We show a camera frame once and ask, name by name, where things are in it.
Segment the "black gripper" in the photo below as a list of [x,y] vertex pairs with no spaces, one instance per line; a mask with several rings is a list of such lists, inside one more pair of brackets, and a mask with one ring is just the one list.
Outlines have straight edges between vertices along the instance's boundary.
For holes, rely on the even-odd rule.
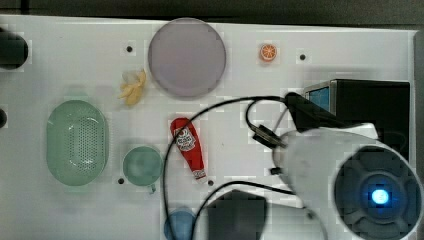
[[285,105],[298,132],[320,127],[343,128],[347,126],[345,122],[338,120],[335,115],[297,93],[287,93],[285,95]]

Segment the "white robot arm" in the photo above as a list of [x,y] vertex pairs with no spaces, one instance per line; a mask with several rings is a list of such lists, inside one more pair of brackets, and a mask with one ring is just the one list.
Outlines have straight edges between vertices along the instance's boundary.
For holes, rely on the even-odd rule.
[[299,94],[284,103],[295,130],[272,151],[299,208],[233,190],[207,208],[208,240],[408,240],[423,216],[417,174],[371,124],[351,125]]

